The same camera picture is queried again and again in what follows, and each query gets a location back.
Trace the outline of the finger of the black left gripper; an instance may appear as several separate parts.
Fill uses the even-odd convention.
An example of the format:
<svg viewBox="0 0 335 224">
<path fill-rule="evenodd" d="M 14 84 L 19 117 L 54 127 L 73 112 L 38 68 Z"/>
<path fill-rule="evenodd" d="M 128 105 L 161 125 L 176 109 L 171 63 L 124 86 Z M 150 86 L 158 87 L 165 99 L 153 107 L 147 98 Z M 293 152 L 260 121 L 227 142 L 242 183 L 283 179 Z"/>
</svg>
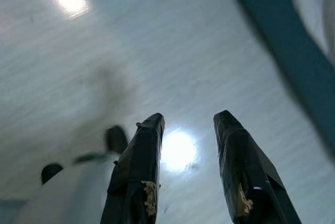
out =
<svg viewBox="0 0 335 224">
<path fill-rule="evenodd" d="M 44 185 L 48 180 L 63 170 L 61 164 L 48 164 L 41 171 L 41 183 Z"/>
<path fill-rule="evenodd" d="M 106 148 L 108 151 L 123 153 L 128 146 L 126 133 L 120 125 L 114 125 L 106 130 Z"/>
</svg>

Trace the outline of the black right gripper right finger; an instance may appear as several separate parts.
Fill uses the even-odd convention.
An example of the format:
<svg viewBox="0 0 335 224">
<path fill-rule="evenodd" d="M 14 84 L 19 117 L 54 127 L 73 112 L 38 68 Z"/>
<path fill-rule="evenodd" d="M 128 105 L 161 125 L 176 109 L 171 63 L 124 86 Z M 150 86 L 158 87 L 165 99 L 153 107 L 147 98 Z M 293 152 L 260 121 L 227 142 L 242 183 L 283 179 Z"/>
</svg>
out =
<svg viewBox="0 0 335 224">
<path fill-rule="evenodd" d="M 219 170 L 233 223 L 300 223 L 271 160 L 227 110 L 214 115 Z"/>
</svg>

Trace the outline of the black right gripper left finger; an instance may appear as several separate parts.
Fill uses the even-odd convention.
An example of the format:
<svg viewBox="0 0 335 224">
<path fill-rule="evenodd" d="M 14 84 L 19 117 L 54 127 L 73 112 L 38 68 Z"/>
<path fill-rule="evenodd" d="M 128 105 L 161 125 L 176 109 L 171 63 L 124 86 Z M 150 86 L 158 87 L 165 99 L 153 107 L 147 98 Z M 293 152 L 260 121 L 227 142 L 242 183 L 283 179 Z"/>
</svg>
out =
<svg viewBox="0 0 335 224">
<path fill-rule="evenodd" d="M 101 223 L 156 222 L 164 127 L 160 113 L 137 123 L 133 139 L 113 169 Z"/>
</svg>

